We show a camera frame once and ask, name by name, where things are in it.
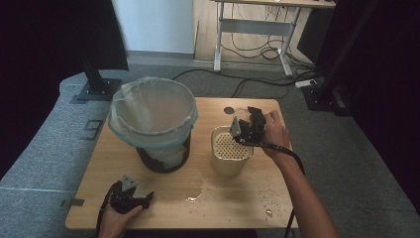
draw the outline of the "white wall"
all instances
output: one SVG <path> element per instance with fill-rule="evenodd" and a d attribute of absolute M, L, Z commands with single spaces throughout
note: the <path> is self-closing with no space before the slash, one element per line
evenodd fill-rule
<path fill-rule="evenodd" d="M 193 0 L 112 0 L 126 51 L 194 53 Z"/>

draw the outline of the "desk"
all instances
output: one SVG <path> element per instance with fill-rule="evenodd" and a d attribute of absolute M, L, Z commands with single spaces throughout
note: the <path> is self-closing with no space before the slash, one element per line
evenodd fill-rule
<path fill-rule="evenodd" d="M 280 170 L 261 149 L 255 148 L 235 178 L 219 176 L 210 164 L 212 131 L 233 120 L 225 107 L 254 106 L 267 113 L 280 111 L 278 103 L 231 98 L 196 98 L 196 102 L 199 118 L 191 133 L 189 159 L 170 174 L 147 169 L 136 149 L 117 138 L 106 123 L 76 194 L 85 199 L 84 204 L 70 208 L 67 228 L 94 229 L 105 194 L 123 175 L 140 182 L 135 197 L 155 192 L 151 207 L 132 220 L 131 229 L 286 227 L 292 209 L 288 191 Z"/>
<path fill-rule="evenodd" d="M 221 70 L 221 41 L 222 33 L 242 33 L 242 34 L 259 34 L 270 36 L 285 36 L 285 41 L 278 49 L 278 55 L 281 64 L 284 68 L 286 76 L 292 76 L 289 62 L 286 58 L 287 49 L 290 45 L 293 32 L 296 27 L 297 19 L 300 15 L 302 7 L 307 8 L 334 8 L 336 4 L 333 1 L 327 2 L 325 0 L 212 0 L 220 3 L 221 10 L 219 12 L 219 24 L 217 29 L 217 44 L 214 55 L 214 70 Z M 226 19 L 223 17 L 225 3 L 240 3 L 240 4 L 257 4 L 257 5 L 272 5 L 295 7 L 293 20 L 290 23 L 284 22 L 268 22 L 268 21 L 251 21 L 242 19 Z"/>

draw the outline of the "person's left hand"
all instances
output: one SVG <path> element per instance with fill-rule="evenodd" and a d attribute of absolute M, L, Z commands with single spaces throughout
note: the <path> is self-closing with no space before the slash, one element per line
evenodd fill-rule
<path fill-rule="evenodd" d="M 124 230 L 131 218 L 137 215 L 142 206 L 137 206 L 126 214 L 118 213 L 111 203 L 105 206 L 98 238 L 116 238 Z"/>

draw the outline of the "human hand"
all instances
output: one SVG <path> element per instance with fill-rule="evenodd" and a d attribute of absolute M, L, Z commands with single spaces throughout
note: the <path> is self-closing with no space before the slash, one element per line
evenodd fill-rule
<path fill-rule="evenodd" d="M 131 218 L 137 215 L 142 206 L 137 206 L 126 214 L 118 213 L 111 203 L 105 206 L 98 238 L 115 238 L 124 230 Z"/>
<path fill-rule="evenodd" d="M 287 129 L 281 124 L 278 112 L 271 111 L 270 113 L 265 114 L 264 117 L 265 133 L 262 140 L 267 144 L 273 144 L 288 149 L 290 145 L 290 138 Z M 262 150 L 272 159 L 281 155 L 281 152 L 273 149 L 263 148 Z"/>

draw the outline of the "tripod base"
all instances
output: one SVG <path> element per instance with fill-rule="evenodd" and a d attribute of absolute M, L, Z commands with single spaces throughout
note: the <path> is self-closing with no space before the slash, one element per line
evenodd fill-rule
<path fill-rule="evenodd" d="M 83 89 L 81 89 L 79 95 L 77 96 L 77 100 L 111 101 L 114 93 L 118 90 L 118 87 L 121 84 L 121 79 L 104 78 L 103 80 L 107 86 L 102 91 L 93 89 L 90 84 L 86 82 Z"/>
<path fill-rule="evenodd" d="M 349 93 L 344 88 L 334 89 L 331 98 L 320 100 L 320 88 L 302 87 L 306 105 L 313 111 L 331 111 L 337 116 L 351 116 L 349 110 Z"/>

